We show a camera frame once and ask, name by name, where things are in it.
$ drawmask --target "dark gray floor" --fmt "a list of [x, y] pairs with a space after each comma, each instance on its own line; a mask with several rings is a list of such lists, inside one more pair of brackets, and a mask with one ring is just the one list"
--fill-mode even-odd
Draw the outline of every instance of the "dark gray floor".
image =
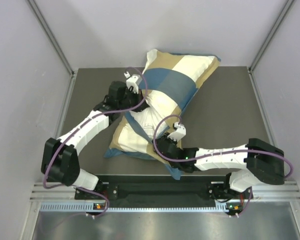
[[[78, 71], [63, 131], [79, 124], [100, 103], [112, 81], [123, 81], [123, 68], [81, 68]], [[183, 117], [184, 147], [230, 148], [249, 138], [268, 141], [246, 67], [219, 67], [203, 84]], [[81, 168], [99, 175], [168, 175], [162, 163], [120, 155], [104, 158], [119, 121], [98, 134], [80, 153]], [[201, 175], [223, 175], [210, 170]]]

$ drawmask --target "pillow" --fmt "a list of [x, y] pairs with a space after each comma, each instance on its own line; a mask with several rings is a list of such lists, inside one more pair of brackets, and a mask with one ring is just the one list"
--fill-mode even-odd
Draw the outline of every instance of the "pillow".
[[[143, 75], [148, 84], [146, 102], [150, 106], [142, 112], [126, 112], [116, 128], [105, 158], [120, 154], [159, 160], [175, 179], [181, 171], [154, 152], [153, 136], [158, 123], [168, 115], [182, 115], [187, 105], [207, 78], [219, 66], [216, 56], [170, 54], [153, 49], [147, 53]], [[145, 83], [139, 84], [145, 94]], [[171, 117], [158, 129], [158, 136], [173, 132], [176, 117]]]

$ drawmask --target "metal frame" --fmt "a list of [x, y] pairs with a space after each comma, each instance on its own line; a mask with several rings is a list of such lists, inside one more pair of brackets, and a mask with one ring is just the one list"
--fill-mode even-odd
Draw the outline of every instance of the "metal frame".
[[73, 75], [74, 71], [71, 68], [70, 63], [68, 62], [64, 52], [62, 51], [54, 33], [51, 31], [47, 21], [45, 20], [43, 14], [41, 13], [37, 3], [35, 0], [25, 0], [29, 7], [31, 8], [35, 18], [38, 20], [39, 24], [41, 25], [45, 35], [47, 36], [47, 38], [49, 39], [49, 41], [51, 42], [55, 52], [58, 54], [59, 58], [61, 59], [64, 67], [66, 68], [66, 70]]
[[[56, 53], [60, 57], [64, 67], [67, 71], [71, 74], [71, 80], [69, 82], [67, 94], [64, 98], [63, 108], [60, 113], [59, 122], [57, 126], [57, 130], [55, 132], [55, 136], [60, 136], [65, 117], [67, 114], [68, 106], [70, 103], [72, 91], [75, 85], [76, 80], [76, 72], [73, 71], [72, 67], [70, 66], [67, 58], [65, 57], [60, 45], [58, 44], [53, 32], [51, 31], [50, 27], [48, 26], [44, 16], [42, 15], [38, 5], [36, 4], [35, 0], [26, 0], [29, 4], [32, 12], [34, 13], [35, 17], [37, 18], [38, 22], [42, 26], [43, 31], [46, 33], [49, 41], [51, 42], [52, 46], [54, 47]], [[266, 127], [266, 131], [270, 140], [270, 143], [276, 145], [276, 140], [273, 135], [271, 125], [268, 120], [267, 113], [264, 109], [264, 103], [262, 101], [262, 97], [260, 95], [260, 91], [258, 89], [258, 85], [256, 84], [256, 80], [254, 78], [253, 70], [256, 68], [258, 62], [260, 61], [262, 55], [265, 53], [267, 47], [269, 46], [270, 42], [274, 38], [277, 30], [279, 29], [280, 25], [282, 24], [283, 20], [287, 16], [289, 10], [293, 6], [295, 0], [287, 0], [277, 17], [275, 23], [271, 27], [271, 30], [267, 37], [265, 38], [263, 44], [260, 47], [260, 50], [256, 54], [251, 66], [247, 69], [251, 83], [254, 89], [255, 96], [257, 98], [257, 102], [262, 114], [262, 118]], [[293, 212], [293, 216], [295, 219], [296, 226], [300, 233], [300, 191], [298, 188], [297, 183], [292, 180], [287, 180], [285, 185], [281, 186], [272, 186], [272, 185], [259, 185], [252, 188], [254, 199], [251, 202], [263, 201], [263, 202], [289, 202], [291, 205], [291, 209]], [[73, 204], [74, 202], [76, 205], [86, 205], [91, 203], [88, 200], [74, 200], [75, 189], [72, 187], [60, 187], [57, 189], [44, 189], [41, 182], [34, 184], [33, 191], [31, 193], [31, 197], [28, 203], [27, 208], [27, 218], [24, 223], [21, 236], [19, 240], [31, 240], [34, 235], [35, 226], [38, 220], [39, 212], [42, 208], [43, 204], [47, 203], [60, 203], [60, 204]], [[119, 209], [119, 211], [149, 211], [149, 209]], [[168, 211], [178, 211], [177, 209], [168, 209]]]
[[282, 22], [286, 18], [289, 10], [291, 9], [291, 7], [293, 6], [294, 3], [295, 3], [295, 0], [286, 0], [283, 8], [281, 9], [278, 17], [276, 18], [273, 26], [271, 27], [270, 32], [267, 34], [259, 51], [257, 52], [256, 56], [254, 57], [251, 66], [249, 67], [249, 69], [251, 71], [253, 71], [256, 68], [258, 62], [260, 61], [261, 57], [265, 53], [266, 49], [268, 48], [269, 44], [271, 43], [272, 39], [274, 38], [275, 34], [277, 33], [279, 27], [281, 26]]

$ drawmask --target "gray wall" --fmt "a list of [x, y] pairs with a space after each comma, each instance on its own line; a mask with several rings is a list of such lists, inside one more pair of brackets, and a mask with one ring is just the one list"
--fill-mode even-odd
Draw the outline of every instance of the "gray wall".
[[0, 240], [19, 237], [69, 79], [26, 1], [0, 1]]
[[300, 0], [254, 74], [274, 137], [294, 164], [293, 177], [300, 188]]
[[285, 0], [36, 0], [73, 68], [144, 66], [152, 48], [249, 66]]

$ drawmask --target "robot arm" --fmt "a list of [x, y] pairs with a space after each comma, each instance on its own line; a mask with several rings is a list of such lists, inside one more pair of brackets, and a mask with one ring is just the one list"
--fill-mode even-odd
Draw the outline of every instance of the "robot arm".
[[[284, 156], [282, 150], [257, 138], [249, 139], [248, 144], [228, 149], [197, 147], [181, 149], [177, 147], [177, 142], [186, 135], [186, 129], [179, 123], [175, 123], [173, 127], [174, 132], [164, 134], [156, 140], [157, 148], [162, 155], [176, 160], [206, 156], [202, 159], [187, 162], [170, 161], [169, 164], [173, 168], [178, 168], [186, 173], [210, 169], [239, 169], [239, 171], [229, 173], [226, 176], [226, 181], [222, 186], [218, 186], [218, 189], [212, 189], [210, 193], [213, 196], [227, 196], [221, 198], [228, 199], [258, 184], [283, 185], [285, 183], [284, 162], [281, 159], [265, 154], [236, 152], [240, 150], [259, 150]], [[233, 153], [222, 154], [228, 151], [233, 151]]]
[[[65, 145], [54, 160], [48, 177], [66, 186], [78, 186], [88, 190], [98, 191], [102, 185], [99, 178], [80, 168], [78, 155], [81, 150], [102, 130], [110, 126], [119, 118], [118, 110], [125, 110], [138, 105], [144, 98], [138, 84], [142, 80], [140, 75], [124, 74], [126, 83], [114, 81], [111, 83], [108, 95], [96, 105], [89, 115], [70, 132], [58, 139], [50, 138], [46, 141], [41, 164], [41, 172], [46, 173], [53, 155], [62, 143]], [[135, 112], [141, 112], [148, 107], [144, 101]]]

